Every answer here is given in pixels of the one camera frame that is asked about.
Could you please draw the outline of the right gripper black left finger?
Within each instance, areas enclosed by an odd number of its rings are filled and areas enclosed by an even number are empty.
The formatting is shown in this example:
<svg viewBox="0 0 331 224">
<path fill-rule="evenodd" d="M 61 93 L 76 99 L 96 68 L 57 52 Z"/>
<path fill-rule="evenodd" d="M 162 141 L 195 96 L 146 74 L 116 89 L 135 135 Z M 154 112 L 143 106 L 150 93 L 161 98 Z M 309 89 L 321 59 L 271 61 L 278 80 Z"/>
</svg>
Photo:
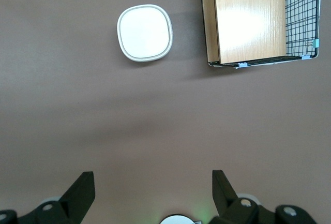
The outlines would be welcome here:
<svg viewBox="0 0 331 224">
<path fill-rule="evenodd" d="M 42 203 L 21 217 L 14 210 L 1 210 L 1 223 L 81 223 L 94 199 L 94 173 L 83 172 L 59 200 Z"/>
</svg>

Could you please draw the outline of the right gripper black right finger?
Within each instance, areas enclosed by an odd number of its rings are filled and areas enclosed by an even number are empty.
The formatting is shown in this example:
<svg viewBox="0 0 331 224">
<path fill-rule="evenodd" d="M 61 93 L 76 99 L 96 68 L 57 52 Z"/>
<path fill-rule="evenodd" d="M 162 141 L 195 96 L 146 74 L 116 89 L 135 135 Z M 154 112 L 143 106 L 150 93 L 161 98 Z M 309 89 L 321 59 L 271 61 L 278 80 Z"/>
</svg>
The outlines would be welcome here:
<svg viewBox="0 0 331 224">
<path fill-rule="evenodd" d="M 212 223 L 316 223 L 298 206 L 279 205 L 272 212 L 255 200 L 239 197 L 222 170 L 212 172 L 212 193 L 218 212 Z"/>
</svg>

